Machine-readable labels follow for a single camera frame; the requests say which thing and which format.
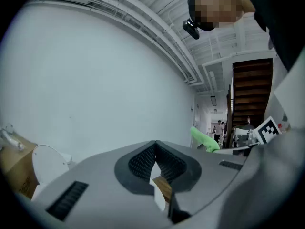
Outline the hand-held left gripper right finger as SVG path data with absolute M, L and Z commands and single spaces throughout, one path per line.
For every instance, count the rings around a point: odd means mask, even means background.
M 235 179 L 244 156 L 209 153 L 156 141 L 156 162 L 170 185 L 170 216 L 192 216 L 211 204 Z

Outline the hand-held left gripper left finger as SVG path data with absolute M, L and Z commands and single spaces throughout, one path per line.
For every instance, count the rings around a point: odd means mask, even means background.
M 154 141 L 91 156 L 49 183 L 34 204 L 68 229 L 165 229 L 149 183 Z

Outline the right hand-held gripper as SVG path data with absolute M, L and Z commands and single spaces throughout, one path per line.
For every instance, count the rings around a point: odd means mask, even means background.
M 234 127 L 229 148 L 215 150 L 214 153 L 248 156 L 254 146 L 267 144 L 280 134 L 281 131 L 270 116 L 257 128 L 250 123 L 242 128 Z

